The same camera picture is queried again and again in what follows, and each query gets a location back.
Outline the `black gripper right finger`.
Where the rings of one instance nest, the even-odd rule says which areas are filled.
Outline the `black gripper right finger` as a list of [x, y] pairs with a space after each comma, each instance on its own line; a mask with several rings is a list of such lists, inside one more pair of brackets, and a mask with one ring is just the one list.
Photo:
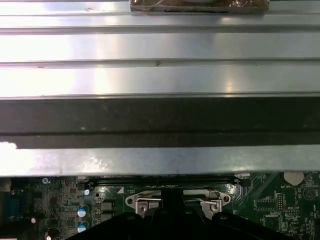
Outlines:
[[180, 240], [278, 240], [279, 233], [220, 210], [221, 199], [172, 192], [173, 235]]

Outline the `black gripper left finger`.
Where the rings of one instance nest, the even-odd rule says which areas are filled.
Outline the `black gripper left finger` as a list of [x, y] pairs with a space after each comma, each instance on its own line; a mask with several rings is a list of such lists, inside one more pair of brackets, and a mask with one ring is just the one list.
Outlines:
[[85, 231], [70, 240], [168, 240], [173, 236], [173, 192], [162, 191], [160, 207], [152, 216], [124, 212]]

